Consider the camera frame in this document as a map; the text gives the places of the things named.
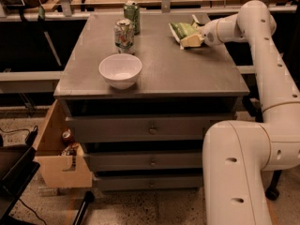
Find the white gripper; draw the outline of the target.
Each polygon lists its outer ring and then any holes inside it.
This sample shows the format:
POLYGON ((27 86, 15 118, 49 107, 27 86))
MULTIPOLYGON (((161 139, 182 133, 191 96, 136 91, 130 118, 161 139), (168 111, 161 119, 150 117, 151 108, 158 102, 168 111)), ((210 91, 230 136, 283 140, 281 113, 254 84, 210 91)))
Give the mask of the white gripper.
POLYGON ((207 46, 217 46, 223 43, 218 34, 218 24, 220 23, 220 19, 210 21, 205 25, 203 25, 195 15, 192 15, 192 20, 193 22, 191 25, 193 27, 202 27, 201 33, 184 37, 181 40, 181 45, 184 48, 197 48, 200 47, 203 42, 207 46))

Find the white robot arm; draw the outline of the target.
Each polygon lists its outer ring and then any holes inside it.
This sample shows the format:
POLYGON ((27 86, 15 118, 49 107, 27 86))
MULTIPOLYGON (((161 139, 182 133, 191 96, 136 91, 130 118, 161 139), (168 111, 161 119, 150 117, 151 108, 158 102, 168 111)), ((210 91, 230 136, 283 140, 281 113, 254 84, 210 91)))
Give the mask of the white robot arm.
POLYGON ((201 33, 208 46, 249 44, 262 108, 261 123, 222 121, 211 126, 202 146, 207 225, 272 225, 262 171, 300 164, 300 93, 272 39, 276 23, 259 0, 245 3, 201 33))

